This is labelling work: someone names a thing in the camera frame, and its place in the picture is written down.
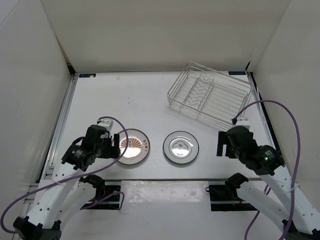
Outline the orange sunburst plate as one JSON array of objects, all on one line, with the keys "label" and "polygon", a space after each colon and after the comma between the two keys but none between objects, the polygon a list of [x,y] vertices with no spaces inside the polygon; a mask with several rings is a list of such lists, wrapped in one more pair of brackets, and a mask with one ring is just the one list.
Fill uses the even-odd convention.
[{"label": "orange sunburst plate", "polygon": [[128,145],[125,153],[118,162],[126,166],[137,165],[148,157],[151,142],[147,135],[139,129],[128,128],[126,131],[128,133],[128,141],[123,130],[118,133],[120,137],[119,147],[121,154],[124,152],[126,145]]}]

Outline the white wire dish rack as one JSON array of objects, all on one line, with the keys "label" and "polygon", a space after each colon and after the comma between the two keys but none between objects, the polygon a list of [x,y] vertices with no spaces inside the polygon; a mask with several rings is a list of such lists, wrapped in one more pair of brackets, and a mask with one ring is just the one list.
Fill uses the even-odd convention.
[{"label": "white wire dish rack", "polygon": [[251,96],[248,80],[190,61],[170,87],[167,100],[172,108],[226,131]]}]

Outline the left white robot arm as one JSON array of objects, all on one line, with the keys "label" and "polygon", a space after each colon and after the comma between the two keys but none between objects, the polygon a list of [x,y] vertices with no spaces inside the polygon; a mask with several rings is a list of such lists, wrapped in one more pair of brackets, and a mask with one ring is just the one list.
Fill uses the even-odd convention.
[{"label": "left white robot arm", "polygon": [[85,136],[72,142],[61,159],[52,183],[42,189],[43,195],[24,217],[13,223],[22,240],[58,240],[62,230],[81,209],[95,206],[106,194],[105,181],[96,173],[86,173],[97,158],[120,157],[120,135],[110,136],[101,125],[88,127]]}]

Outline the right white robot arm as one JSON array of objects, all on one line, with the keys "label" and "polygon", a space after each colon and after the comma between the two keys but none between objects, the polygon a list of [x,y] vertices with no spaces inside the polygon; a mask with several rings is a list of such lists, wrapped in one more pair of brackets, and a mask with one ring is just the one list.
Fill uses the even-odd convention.
[{"label": "right white robot arm", "polygon": [[219,131],[218,157],[225,154],[238,159],[264,181],[277,196],[275,201],[256,188],[241,173],[225,181],[224,193],[230,200],[238,198],[248,202],[284,234],[286,240],[318,240],[320,238],[320,213],[307,200],[300,187],[292,183],[282,156],[270,145],[258,145],[254,135],[244,126]]}]

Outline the small black label sticker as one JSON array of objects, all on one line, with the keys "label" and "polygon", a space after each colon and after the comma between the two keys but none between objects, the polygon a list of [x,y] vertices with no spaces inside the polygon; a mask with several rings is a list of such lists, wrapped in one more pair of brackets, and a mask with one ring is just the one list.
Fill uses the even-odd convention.
[{"label": "small black label sticker", "polygon": [[95,73],[81,73],[78,76],[79,78],[95,78],[96,74]]}]

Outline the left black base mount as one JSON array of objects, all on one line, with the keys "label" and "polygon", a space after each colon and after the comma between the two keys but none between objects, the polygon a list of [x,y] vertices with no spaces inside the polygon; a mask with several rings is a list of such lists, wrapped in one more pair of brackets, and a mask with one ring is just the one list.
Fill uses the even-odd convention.
[{"label": "left black base mount", "polygon": [[105,185],[99,195],[85,203],[81,210],[116,210],[120,211],[125,200],[125,193],[120,185]]}]

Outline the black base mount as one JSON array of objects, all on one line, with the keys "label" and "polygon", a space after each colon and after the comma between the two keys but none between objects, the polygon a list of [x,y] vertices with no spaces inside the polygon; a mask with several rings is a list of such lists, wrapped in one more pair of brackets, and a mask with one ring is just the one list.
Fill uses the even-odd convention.
[{"label": "black base mount", "polygon": [[125,193],[120,185],[105,185],[99,195],[85,203],[81,210],[116,210],[120,211],[125,200]]},{"label": "black base mount", "polygon": [[205,188],[209,194],[210,210],[212,212],[243,212],[256,211],[250,203],[238,196],[232,196],[224,184],[210,184]]}]

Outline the aluminium table rail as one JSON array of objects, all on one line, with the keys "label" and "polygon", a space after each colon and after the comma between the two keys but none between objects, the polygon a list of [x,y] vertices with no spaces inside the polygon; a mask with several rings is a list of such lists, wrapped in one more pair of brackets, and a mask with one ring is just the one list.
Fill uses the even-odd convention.
[{"label": "aluminium table rail", "polygon": [[66,124],[66,121],[68,118],[68,112],[69,112],[72,98],[74,95],[75,86],[76,86],[76,82],[77,82],[75,80],[76,71],[70,62],[67,62],[66,66],[67,66],[69,73],[71,75],[71,80],[68,84],[68,87],[67,87],[64,99],[63,99],[63,103],[60,108],[60,112],[59,112],[58,120],[57,120],[55,129],[54,129],[54,133],[53,133],[53,136],[52,136],[52,139],[50,142],[50,146],[47,151],[46,158],[44,160],[39,177],[36,180],[36,183],[39,183],[40,180],[45,179],[48,170],[54,164],[55,158],[57,157],[57,154],[58,154],[58,147],[60,144],[61,134],[64,130],[64,127],[65,127],[65,124]]}]

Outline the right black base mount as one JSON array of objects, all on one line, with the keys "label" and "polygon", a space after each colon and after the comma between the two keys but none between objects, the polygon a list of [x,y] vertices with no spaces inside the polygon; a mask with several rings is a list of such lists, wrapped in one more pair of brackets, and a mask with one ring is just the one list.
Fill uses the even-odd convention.
[{"label": "right black base mount", "polygon": [[256,211],[250,203],[238,196],[232,196],[224,184],[210,184],[205,188],[209,194],[210,210],[212,212],[243,212]]}]

